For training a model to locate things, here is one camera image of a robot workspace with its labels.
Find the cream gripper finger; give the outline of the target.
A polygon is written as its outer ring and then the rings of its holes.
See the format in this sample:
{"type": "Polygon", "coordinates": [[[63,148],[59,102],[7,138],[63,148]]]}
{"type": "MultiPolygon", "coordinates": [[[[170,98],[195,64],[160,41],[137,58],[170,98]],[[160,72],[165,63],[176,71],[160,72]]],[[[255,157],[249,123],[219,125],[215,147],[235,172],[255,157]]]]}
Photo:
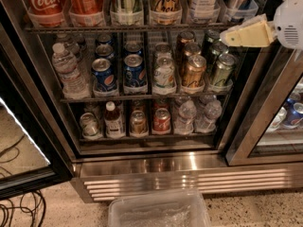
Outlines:
{"type": "Polygon", "coordinates": [[[275,26],[261,14],[221,32],[220,38],[227,46],[267,47],[275,40],[275,26]]]}

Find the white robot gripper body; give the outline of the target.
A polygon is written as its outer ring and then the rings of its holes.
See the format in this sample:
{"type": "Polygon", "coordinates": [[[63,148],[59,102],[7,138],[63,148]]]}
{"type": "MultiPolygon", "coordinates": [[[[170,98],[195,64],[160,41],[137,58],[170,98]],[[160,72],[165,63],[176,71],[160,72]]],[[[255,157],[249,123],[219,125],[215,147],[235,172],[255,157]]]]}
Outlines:
{"type": "Polygon", "coordinates": [[[303,0],[282,0],[274,16],[280,43],[292,49],[303,49],[303,0]]]}

